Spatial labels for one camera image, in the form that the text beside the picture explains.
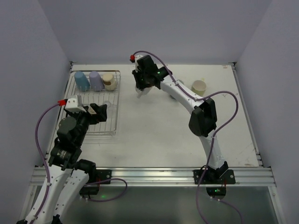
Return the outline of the clear glass cup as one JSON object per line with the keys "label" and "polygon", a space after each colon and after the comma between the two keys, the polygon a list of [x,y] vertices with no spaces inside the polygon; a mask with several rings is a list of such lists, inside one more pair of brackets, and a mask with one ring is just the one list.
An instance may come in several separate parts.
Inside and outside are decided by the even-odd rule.
{"label": "clear glass cup", "polygon": [[105,104],[107,105],[107,109],[109,109],[109,110],[116,110],[117,107],[118,107],[118,104],[117,104],[117,103],[114,104],[113,102],[110,102],[109,100],[107,100],[107,101],[105,102]]}

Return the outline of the white pearly round cup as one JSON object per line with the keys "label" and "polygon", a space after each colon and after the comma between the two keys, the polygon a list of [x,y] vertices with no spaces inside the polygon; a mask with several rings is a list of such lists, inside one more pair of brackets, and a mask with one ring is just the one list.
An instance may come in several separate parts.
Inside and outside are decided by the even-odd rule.
{"label": "white pearly round cup", "polygon": [[136,97],[140,98],[141,96],[147,95],[150,92],[151,89],[152,88],[149,87],[149,88],[145,88],[145,89],[140,90],[137,87],[135,87],[135,90],[136,90],[136,93],[137,93]]}

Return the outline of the light green ceramic mug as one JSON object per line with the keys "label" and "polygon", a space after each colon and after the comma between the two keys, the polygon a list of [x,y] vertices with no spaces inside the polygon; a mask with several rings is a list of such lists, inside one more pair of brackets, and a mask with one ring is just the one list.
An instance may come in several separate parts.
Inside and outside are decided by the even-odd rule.
{"label": "light green ceramic mug", "polygon": [[191,85],[191,90],[199,96],[204,96],[207,85],[203,80],[195,80]]}

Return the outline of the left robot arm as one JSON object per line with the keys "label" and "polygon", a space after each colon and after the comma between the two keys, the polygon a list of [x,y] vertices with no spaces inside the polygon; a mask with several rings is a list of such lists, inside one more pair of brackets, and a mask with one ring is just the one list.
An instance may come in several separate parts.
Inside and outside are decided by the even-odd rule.
{"label": "left robot arm", "polygon": [[20,224],[60,224],[83,186],[95,177],[96,165],[79,159],[90,125],[107,120],[107,105],[82,106],[75,99],[62,100],[66,117],[58,124],[50,158],[44,162],[46,178],[31,211]]}

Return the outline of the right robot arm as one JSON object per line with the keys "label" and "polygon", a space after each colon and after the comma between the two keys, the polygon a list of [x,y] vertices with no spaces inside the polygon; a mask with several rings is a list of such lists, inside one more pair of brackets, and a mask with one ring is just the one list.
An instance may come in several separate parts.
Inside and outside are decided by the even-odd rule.
{"label": "right robot arm", "polygon": [[140,95],[147,94],[155,86],[170,94],[190,113],[189,129],[199,137],[209,160],[203,180],[215,184],[228,170],[217,138],[213,136],[217,122],[215,102],[211,98],[202,100],[201,96],[185,87],[165,66],[158,68],[149,55],[131,55],[130,61],[135,64],[132,74]]}

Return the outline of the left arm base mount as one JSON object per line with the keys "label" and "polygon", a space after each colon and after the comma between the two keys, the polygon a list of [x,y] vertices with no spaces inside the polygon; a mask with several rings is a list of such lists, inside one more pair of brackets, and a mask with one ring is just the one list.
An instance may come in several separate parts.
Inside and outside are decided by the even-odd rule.
{"label": "left arm base mount", "polygon": [[84,186],[80,191],[79,194],[82,197],[87,197],[88,199],[91,199],[91,196],[95,196],[99,193],[100,191],[100,184],[93,184],[90,185],[90,183],[94,182],[100,182],[100,181],[105,181],[104,184],[110,184],[110,179],[112,177],[112,170],[110,169],[96,169],[92,177],[88,180],[87,185]]}

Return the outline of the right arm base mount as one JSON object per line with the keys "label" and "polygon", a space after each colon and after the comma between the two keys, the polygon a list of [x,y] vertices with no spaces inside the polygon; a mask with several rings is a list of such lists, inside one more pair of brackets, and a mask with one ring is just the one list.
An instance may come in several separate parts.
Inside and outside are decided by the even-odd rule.
{"label": "right arm base mount", "polygon": [[218,176],[211,168],[207,168],[200,184],[216,185],[216,187],[206,187],[209,196],[222,199],[227,193],[227,185],[236,184],[235,174],[232,169],[228,169]]}

